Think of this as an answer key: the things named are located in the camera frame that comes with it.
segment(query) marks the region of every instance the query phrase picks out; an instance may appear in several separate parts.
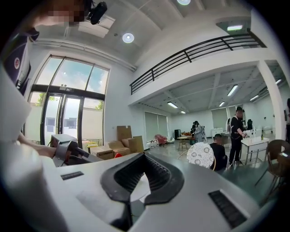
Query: white column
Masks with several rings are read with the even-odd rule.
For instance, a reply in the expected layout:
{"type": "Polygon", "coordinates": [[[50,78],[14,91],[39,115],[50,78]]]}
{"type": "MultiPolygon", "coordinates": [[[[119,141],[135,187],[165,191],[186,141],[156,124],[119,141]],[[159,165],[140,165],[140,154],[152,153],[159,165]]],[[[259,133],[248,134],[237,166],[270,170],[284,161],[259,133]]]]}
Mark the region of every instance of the white column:
{"type": "Polygon", "coordinates": [[[279,92],[279,88],[276,85],[272,72],[269,69],[266,62],[264,60],[260,60],[257,66],[269,89],[269,94],[270,94],[270,98],[271,98],[273,110],[274,110],[274,115],[275,115],[276,139],[284,140],[286,122],[284,119],[284,109],[283,109],[282,98],[279,92]]]}

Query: ceiling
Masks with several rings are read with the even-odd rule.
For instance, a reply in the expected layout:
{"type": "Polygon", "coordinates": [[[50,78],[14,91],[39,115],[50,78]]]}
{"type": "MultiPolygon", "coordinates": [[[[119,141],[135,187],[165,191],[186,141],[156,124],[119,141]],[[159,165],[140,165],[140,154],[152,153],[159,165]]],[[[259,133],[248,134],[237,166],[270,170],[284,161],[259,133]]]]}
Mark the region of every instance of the ceiling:
{"type": "MultiPolygon", "coordinates": [[[[278,86],[283,85],[285,76],[278,63],[268,64],[275,80],[282,79],[278,86]]],[[[157,108],[172,114],[180,114],[180,111],[192,113],[208,109],[239,105],[250,102],[256,95],[267,95],[267,87],[262,75],[256,66],[229,72],[216,73],[204,76],[191,83],[186,83],[140,102],[146,106],[157,108]],[[228,97],[232,87],[237,84],[238,88],[228,97]],[[172,102],[178,108],[175,109],[167,103],[172,102]]]]}
{"type": "Polygon", "coordinates": [[[39,26],[41,39],[65,39],[113,54],[132,65],[140,50],[159,32],[177,20],[183,20],[201,10],[240,6],[238,0],[191,0],[189,5],[180,5],[177,0],[105,0],[108,6],[106,15],[114,20],[104,37],[81,32],[76,27],[61,25],[39,26]],[[122,35],[132,33],[135,40],[124,43],[122,35]]]}

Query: cardboard box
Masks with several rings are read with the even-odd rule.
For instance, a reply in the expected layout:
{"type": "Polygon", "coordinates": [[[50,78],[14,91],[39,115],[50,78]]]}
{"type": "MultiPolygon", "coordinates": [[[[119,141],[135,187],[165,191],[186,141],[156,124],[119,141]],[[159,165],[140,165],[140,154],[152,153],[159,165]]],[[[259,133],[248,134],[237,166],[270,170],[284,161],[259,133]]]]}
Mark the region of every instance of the cardboard box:
{"type": "Polygon", "coordinates": [[[107,146],[92,147],[91,154],[102,160],[109,160],[115,157],[113,149],[107,146]]]}
{"type": "Polygon", "coordinates": [[[122,139],[122,144],[129,148],[131,153],[137,152],[137,147],[136,147],[136,139],[130,138],[130,139],[122,139]]]}
{"type": "Polygon", "coordinates": [[[132,138],[131,126],[117,126],[117,139],[122,141],[129,138],[132,138]]]}
{"type": "Polygon", "coordinates": [[[144,152],[142,136],[134,136],[136,152],[144,152]]]}
{"type": "Polygon", "coordinates": [[[117,154],[117,153],[120,153],[121,155],[128,155],[128,154],[131,154],[131,151],[129,148],[127,147],[124,147],[124,145],[120,142],[120,141],[112,141],[110,142],[109,144],[109,147],[111,149],[113,149],[114,151],[114,156],[117,154]]]}

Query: railing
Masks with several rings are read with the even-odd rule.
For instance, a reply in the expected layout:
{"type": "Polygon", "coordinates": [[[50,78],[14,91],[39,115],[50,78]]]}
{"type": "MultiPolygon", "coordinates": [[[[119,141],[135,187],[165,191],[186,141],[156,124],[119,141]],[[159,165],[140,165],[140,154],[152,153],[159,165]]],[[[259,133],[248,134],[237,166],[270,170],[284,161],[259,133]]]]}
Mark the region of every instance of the railing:
{"type": "Polygon", "coordinates": [[[154,81],[160,75],[179,65],[182,65],[186,62],[192,63],[194,59],[210,53],[219,52],[226,49],[233,51],[234,48],[240,47],[266,48],[266,46],[259,40],[259,38],[257,38],[250,30],[248,30],[248,33],[246,34],[227,35],[209,39],[207,41],[185,48],[156,64],[154,67],[152,67],[150,70],[145,72],[142,76],[130,84],[131,95],[145,84],[154,81]]]}

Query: hand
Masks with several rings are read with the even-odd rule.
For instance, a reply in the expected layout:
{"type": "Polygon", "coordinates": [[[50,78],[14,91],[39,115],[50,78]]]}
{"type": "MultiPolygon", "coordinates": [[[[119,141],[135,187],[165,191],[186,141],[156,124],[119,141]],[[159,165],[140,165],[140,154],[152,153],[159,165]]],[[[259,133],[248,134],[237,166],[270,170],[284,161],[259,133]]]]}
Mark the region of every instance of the hand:
{"type": "Polygon", "coordinates": [[[39,155],[47,156],[47,157],[54,157],[56,148],[55,147],[47,147],[44,145],[38,145],[34,147],[39,155]]]}

